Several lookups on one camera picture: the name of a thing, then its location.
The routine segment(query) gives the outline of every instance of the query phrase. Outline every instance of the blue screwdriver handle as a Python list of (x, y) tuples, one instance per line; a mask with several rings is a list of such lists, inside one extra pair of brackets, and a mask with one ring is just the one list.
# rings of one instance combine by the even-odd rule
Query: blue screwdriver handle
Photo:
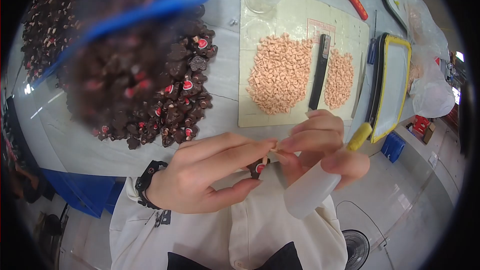
[(375, 63), (375, 39), (370, 40), (368, 45), (367, 64), (373, 65)]

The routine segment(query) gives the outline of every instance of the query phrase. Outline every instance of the hand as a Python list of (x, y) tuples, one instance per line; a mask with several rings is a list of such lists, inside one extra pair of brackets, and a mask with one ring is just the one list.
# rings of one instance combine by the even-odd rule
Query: hand
[(279, 143), (277, 158), (290, 186), (321, 160), (325, 172), (342, 176), (335, 189), (350, 185), (370, 168), (368, 156), (339, 150), (343, 147), (343, 121), (327, 110), (307, 113), (308, 120), (293, 127), (290, 136)]
[(245, 178), (218, 191), (210, 185), (261, 159), (276, 143), (232, 133), (184, 142), (168, 167), (153, 175), (146, 197), (157, 207), (183, 214), (212, 213), (241, 202), (261, 180)]

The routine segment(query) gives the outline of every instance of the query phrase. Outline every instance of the plastic bag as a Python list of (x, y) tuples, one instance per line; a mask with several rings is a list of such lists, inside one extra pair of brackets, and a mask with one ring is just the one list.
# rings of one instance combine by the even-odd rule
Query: plastic bag
[(412, 46), (410, 74), (418, 78), (413, 77), (409, 94), (413, 111), (425, 118), (445, 116), (455, 105), (452, 87), (445, 81), (435, 57), (430, 46)]
[(411, 44), (428, 46), (435, 56), (449, 61), (447, 38), (435, 24), (423, 0), (406, 0), (405, 8), (408, 15), (408, 41)]

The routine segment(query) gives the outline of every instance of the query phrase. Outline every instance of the shirt button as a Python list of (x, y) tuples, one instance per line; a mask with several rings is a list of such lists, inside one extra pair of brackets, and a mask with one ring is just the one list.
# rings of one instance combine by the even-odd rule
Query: shirt button
[(235, 267), (235, 269), (237, 270), (247, 270), (243, 267), (243, 262), (242, 261), (239, 261), (239, 260), (236, 260), (234, 263), (233, 263), (233, 266)]

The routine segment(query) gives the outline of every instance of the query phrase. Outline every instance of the white table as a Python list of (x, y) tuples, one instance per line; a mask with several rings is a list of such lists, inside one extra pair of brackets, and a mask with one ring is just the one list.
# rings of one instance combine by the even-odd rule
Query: white table
[[(359, 18), (348, 0), (320, 0)], [(360, 0), (369, 14), (367, 23), (373, 36), (375, 9), (377, 15), (377, 36), (383, 32), (406, 38), (406, 33), (395, 22), (381, 0)], [(198, 138), (218, 135), (231, 131), (260, 140), (276, 137), (282, 140), (293, 125), (238, 128), (238, 81), (239, 81), (239, 26), (230, 26), (233, 19), (240, 19), (240, 0), (209, 0), (205, 4), (206, 14), (202, 18), (210, 29), (215, 30), (213, 43), (219, 47), (217, 57), (209, 63), (206, 71), (208, 81), (205, 87), (213, 96), (213, 109), (206, 111), (206, 117), (199, 122)], [(151, 160), (169, 161), (177, 144), (169, 148), (161, 146), (160, 138), (152, 144), (129, 150), (126, 141), (100, 142), (85, 130), (70, 122), (66, 108), (66, 94), (55, 88), (57, 79), (49, 77), (30, 94), (25, 94), (26, 69), (20, 70), (23, 53), (21, 30), (10, 53), (7, 94), (14, 94), (17, 116), (25, 139), (38, 165), (45, 169), (101, 175), (139, 176)], [(357, 112), (352, 121), (345, 122), (345, 139), (348, 141), (358, 126), (364, 122), (373, 77), (373, 66), (367, 65), (362, 93)], [(414, 115), (411, 99), (407, 97), (401, 121)]]

